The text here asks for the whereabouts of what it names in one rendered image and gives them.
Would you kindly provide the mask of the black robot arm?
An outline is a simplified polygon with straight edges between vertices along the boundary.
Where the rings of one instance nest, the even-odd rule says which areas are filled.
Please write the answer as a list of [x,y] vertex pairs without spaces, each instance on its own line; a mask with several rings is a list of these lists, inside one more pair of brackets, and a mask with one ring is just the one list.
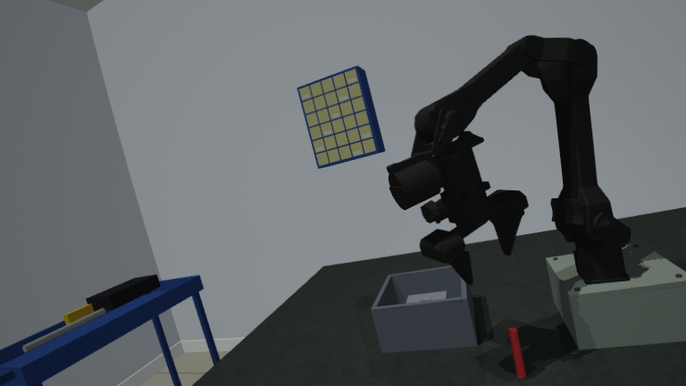
[[462,188],[481,177],[472,147],[484,138],[465,128],[482,104],[522,71],[540,79],[555,104],[563,188],[551,199],[551,221],[575,243],[579,277],[588,285],[629,281],[622,248],[631,229],[614,218],[597,182],[589,102],[597,62],[596,48],[581,38],[530,35],[515,41],[460,89],[416,114],[411,157],[387,166],[397,204],[407,210],[441,188]]

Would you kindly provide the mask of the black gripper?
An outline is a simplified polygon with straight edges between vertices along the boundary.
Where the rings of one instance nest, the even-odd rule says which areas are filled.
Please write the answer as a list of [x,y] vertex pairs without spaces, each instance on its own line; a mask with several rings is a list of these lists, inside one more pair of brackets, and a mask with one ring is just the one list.
[[[444,189],[444,188],[443,188]],[[449,263],[467,285],[473,285],[473,273],[469,252],[465,251],[464,239],[490,221],[496,229],[499,244],[506,256],[511,256],[515,235],[529,207],[526,196],[520,190],[498,189],[489,196],[488,181],[481,177],[474,183],[458,188],[444,189],[439,193],[447,200],[455,223],[452,231],[435,230],[420,243],[422,256],[442,263]]]

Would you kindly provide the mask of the red peg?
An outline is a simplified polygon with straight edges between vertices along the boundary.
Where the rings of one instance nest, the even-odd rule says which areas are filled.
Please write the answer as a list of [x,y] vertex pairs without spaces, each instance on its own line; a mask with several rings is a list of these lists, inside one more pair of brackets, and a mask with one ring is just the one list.
[[507,329],[508,331],[508,336],[510,339],[510,347],[513,353],[513,358],[514,358],[514,368],[517,374],[517,377],[520,379],[523,379],[526,377],[526,373],[524,371],[524,362],[523,362],[523,356],[521,352],[521,345],[518,337],[518,333],[516,328],[509,328]]

